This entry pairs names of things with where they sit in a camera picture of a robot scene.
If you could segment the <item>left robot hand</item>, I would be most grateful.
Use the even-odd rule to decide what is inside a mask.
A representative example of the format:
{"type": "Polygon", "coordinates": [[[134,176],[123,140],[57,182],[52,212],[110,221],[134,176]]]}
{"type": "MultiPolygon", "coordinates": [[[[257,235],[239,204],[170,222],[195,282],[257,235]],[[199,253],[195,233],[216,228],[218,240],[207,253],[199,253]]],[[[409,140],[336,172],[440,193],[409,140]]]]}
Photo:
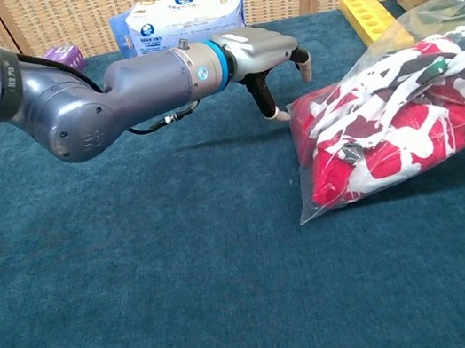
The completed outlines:
{"type": "Polygon", "coordinates": [[[308,83],[312,79],[311,54],[292,36],[265,28],[242,27],[213,37],[231,60],[231,80],[244,85],[263,117],[289,121],[288,111],[276,106],[267,86],[273,68],[290,61],[308,83]]]}

